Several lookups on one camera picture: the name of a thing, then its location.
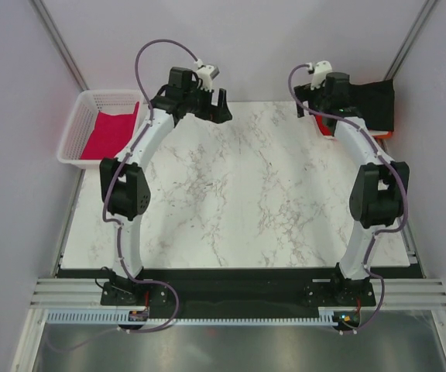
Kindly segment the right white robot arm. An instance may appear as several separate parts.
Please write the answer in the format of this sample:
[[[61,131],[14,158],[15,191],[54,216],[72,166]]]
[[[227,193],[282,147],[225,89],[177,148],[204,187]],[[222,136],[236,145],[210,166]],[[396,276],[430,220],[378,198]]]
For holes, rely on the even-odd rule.
[[[372,253],[382,233],[397,233],[407,222],[410,168],[395,161],[376,142],[394,130],[395,94],[391,80],[353,84],[328,62],[305,64],[312,79],[290,86],[299,117],[310,114],[321,134],[343,145],[358,168],[348,200],[354,220],[345,254],[328,282],[307,290],[319,305],[374,305]]]

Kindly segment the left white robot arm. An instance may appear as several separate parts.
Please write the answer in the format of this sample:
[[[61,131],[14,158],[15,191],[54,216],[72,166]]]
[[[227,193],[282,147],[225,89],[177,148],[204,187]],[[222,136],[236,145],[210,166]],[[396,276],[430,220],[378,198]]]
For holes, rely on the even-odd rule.
[[[151,192],[145,169],[157,148],[187,114],[221,124],[232,119],[226,91],[212,101],[213,82],[219,69],[202,64],[196,70],[170,69],[167,84],[149,101],[149,112],[133,137],[113,158],[100,162],[104,222],[115,225],[115,263],[101,295],[102,305],[140,305],[153,285],[143,280],[140,227]]]

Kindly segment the black t shirt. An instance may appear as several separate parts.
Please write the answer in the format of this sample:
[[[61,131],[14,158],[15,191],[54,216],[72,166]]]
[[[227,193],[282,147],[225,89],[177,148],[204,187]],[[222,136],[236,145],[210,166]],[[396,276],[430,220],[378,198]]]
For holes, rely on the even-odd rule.
[[[350,84],[352,104],[358,109],[368,129],[394,130],[395,91],[393,79],[368,84]]]

